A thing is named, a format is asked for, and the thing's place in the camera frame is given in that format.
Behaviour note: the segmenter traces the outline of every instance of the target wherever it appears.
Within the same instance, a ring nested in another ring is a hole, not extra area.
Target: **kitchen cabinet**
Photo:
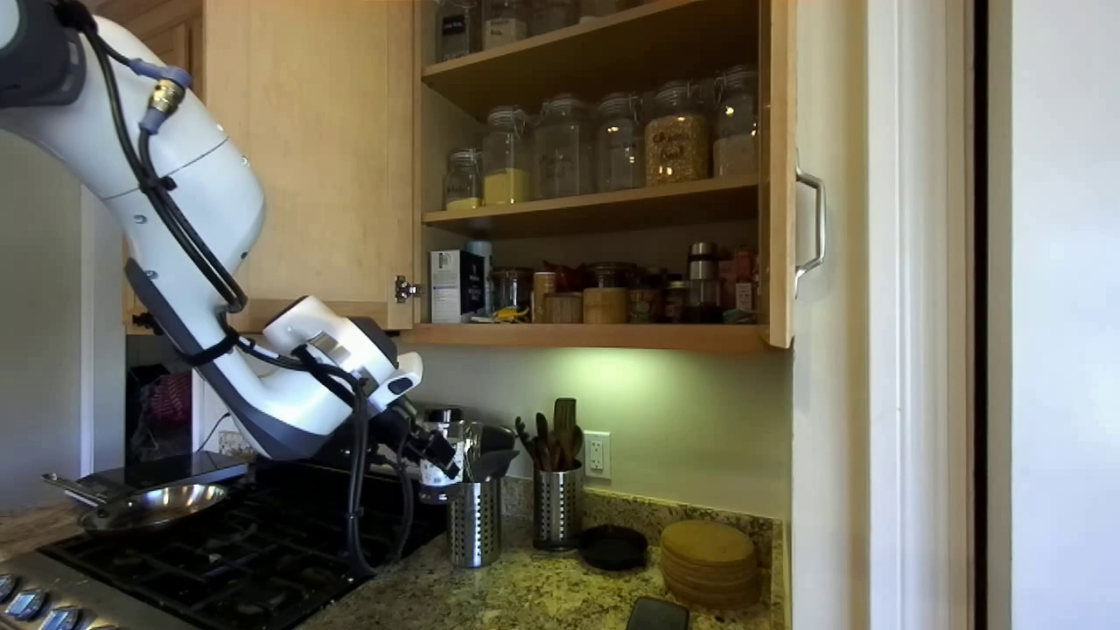
[[[415,348],[670,348],[753,352],[790,348],[796,166],[790,2],[646,0],[630,10],[533,36],[502,49],[435,59],[435,2],[415,2],[415,178],[421,248],[491,237],[492,261],[639,261],[678,268],[688,240],[760,251],[760,327],[412,327]],[[756,65],[764,96],[760,176],[699,178],[627,192],[440,210],[446,155],[475,145],[496,105],[540,105],[560,91],[599,101]]]
[[[393,296],[415,275],[412,31],[412,0],[205,0],[205,105],[265,188],[237,274],[253,302],[317,294],[389,330],[415,318]]]

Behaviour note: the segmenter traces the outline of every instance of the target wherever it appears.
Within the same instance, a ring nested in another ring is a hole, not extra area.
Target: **white wall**
[[[1120,625],[1120,2],[1001,0],[993,625]]]
[[[78,182],[0,132],[0,512],[55,502],[82,451]]]
[[[533,426],[574,395],[583,430],[613,435],[613,489],[786,517],[790,352],[428,351],[415,401]]]

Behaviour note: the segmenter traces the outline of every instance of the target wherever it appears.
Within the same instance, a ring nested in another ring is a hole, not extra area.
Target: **door frame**
[[[971,630],[971,0],[869,0],[869,334],[869,621]]]

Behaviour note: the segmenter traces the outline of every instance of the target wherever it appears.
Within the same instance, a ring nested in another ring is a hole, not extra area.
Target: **plate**
[[[576,537],[583,563],[599,572],[639,572],[646,566],[646,538],[636,528],[599,525]]]

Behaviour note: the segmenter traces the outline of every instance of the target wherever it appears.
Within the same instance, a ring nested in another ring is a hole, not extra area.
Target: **pan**
[[[200,513],[228,497],[224,485],[188,481],[137,495],[107,495],[104,485],[67,481],[60,472],[46,472],[41,481],[60,485],[82,507],[82,525],[96,532],[161,528],[177,517]]]

